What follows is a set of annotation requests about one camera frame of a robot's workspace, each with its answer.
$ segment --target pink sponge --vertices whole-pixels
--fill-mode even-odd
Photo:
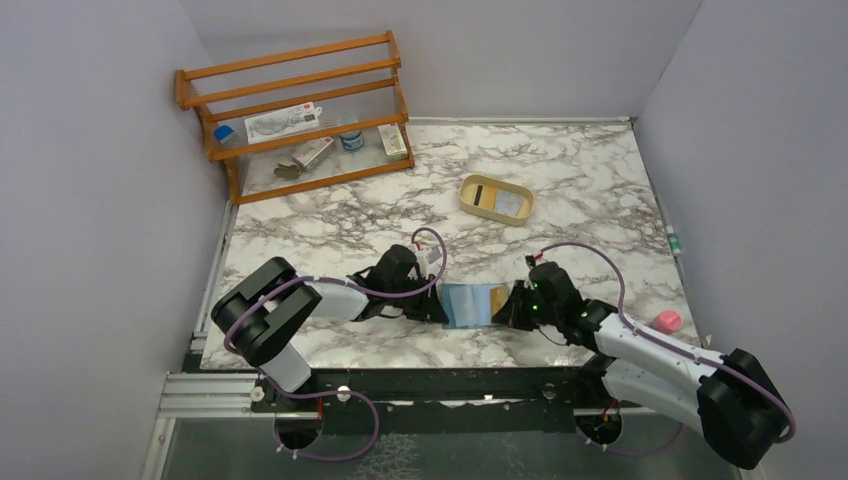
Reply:
[[[680,314],[673,310],[661,312],[653,321],[653,327],[666,335],[680,330],[682,324],[683,321],[680,319]]]

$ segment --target wooden tray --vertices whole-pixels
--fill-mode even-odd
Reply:
[[[479,187],[481,186],[495,187],[498,190],[518,194],[524,200],[521,203],[518,213],[513,217],[488,208],[474,205],[474,199],[477,196]],[[462,186],[459,187],[459,202],[460,208],[472,215],[495,220],[507,225],[512,225],[513,227],[520,227],[527,223],[527,219],[533,211],[533,205],[536,203],[536,195],[534,195],[529,188],[522,187],[521,185],[507,183],[475,173],[465,177],[465,180],[462,181]]]

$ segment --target gray wall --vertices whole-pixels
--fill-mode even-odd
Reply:
[[[392,29],[413,116],[614,117],[642,111],[700,0],[181,2],[216,63]]]
[[[0,477],[137,478],[224,205],[176,0],[0,2]]]
[[[699,327],[797,414],[769,480],[848,468],[846,23],[844,0],[705,0],[636,128]]]

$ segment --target small box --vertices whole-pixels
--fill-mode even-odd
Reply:
[[[380,125],[377,129],[380,131],[380,138],[383,139],[383,148],[386,150],[389,161],[396,162],[409,157],[403,135],[396,123]]]
[[[316,107],[312,102],[306,102],[293,107],[274,110],[255,117],[244,119],[244,128],[247,131],[247,143],[267,142],[283,138],[304,130],[318,128],[318,116],[321,115],[321,107]]]
[[[327,158],[335,148],[336,142],[332,137],[310,140],[295,150],[292,160],[303,171],[311,170],[319,161]]]

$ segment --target wooden shelf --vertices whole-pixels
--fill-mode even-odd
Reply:
[[[206,93],[203,95],[199,95],[197,93],[197,90],[192,83],[192,80],[196,79],[216,75],[224,75],[227,73],[239,72],[242,70],[259,68],[331,53],[344,52],[348,50],[359,49],[379,44],[386,44],[388,46],[388,58],[366,63],[359,63],[356,65],[341,66],[338,68],[323,70],[316,73],[302,74],[294,77],[282,78],[278,80],[232,88],[219,92]],[[235,204],[242,204],[263,200],[266,198],[302,192],[313,188],[333,185],[336,183],[346,182],[371,175],[379,175],[381,173],[386,173],[401,168],[413,167],[415,165],[415,162],[412,157],[412,151],[409,146],[409,140],[406,138],[406,128],[404,125],[405,122],[409,120],[409,113],[406,109],[406,102],[403,99],[403,92],[401,90],[400,82],[397,76],[398,68],[400,68],[400,53],[398,51],[394,35],[391,31],[387,31],[380,35],[373,35],[370,37],[347,40],[344,42],[337,42],[328,45],[309,47],[291,52],[267,55],[264,57],[241,60],[238,62],[227,63],[224,65],[215,65],[212,67],[206,67],[190,71],[178,70],[174,76],[174,96],[177,105],[181,109],[189,110],[193,108],[195,110],[195,113],[197,114],[197,117],[200,120],[201,127],[203,130],[203,141],[206,156],[211,162],[221,162],[224,164],[227,170],[230,199]],[[209,108],[209,104],[212,103],[233,100],[237,98],[240,99],[243,97],[262,94],[265,92],[297,87],[306,84],[313,84],[332,79],[351,77],[362,73],[380,70],[387,70],[388,78],[377,81],[371,81],[368,83],[350,85],[343,88],[336,88],[318,93],[312,93],[309,95],[300,95],[283,100],[265,102],[258,105],[236,108],[224,112],[212,113]],[[357,114],[358,122],[356,123],[328,121],[328,118],[332,118],[332,114],[324,112],[322,113],[322,117],[324,118],[324,120],[321,121],[321,126],[316,130],[306,131],[296,135],[290,135],[267,142],[254,143],[251,145],[244,145],[234,148],[225,148],[215,139],[213,135],[213,132],[219,126],[219,122],[228,123],[235,130],[238,131],[239,129],[241,129],[243,131],[243,121],[241,120],[243,119],[243,117],[249,117],[264,112],[291,107],[306,102],[313,102],[316,107],[321,106],[323,108],[326,102],[331,102],[333,99],[339,99],[342,97],[353,95],[366,95],[368,94],[368,92],[374,92],[381,89],[391,89],[393,100],[391,103],[394,106],[393,110],[378,112],[376,114],[373,112],[368,112],[368,114],[361,114],[360,112],[348,112]],[[401,131],[407,144],[407,150],[409,151],[409,158],[407,160],[391,163],[382,162],[382,164],[375,164],[374,166],[369,168],[344,171],[343,173],[340,173],[338,175],[319,178],[312,181],[302,181],[297,184],[286,185],[265,192],[253,192],[248,195],[242,195],[239,190],[239,185],[241,185],[241,172],[239,172],[238,168],[238,157],[258,155],[262,152],[283,149],[285,147],[291,147],[293,145],[305,143],[315,138],[336,137],[339,134],[356,130],[365,131],[368,129],[373,129],[379,125],[385,125],[389,123],[397,123],[400,125]],[[304,174],[302,177],[308,178],[310,173],[311,172],[306,172],[306,174]]]

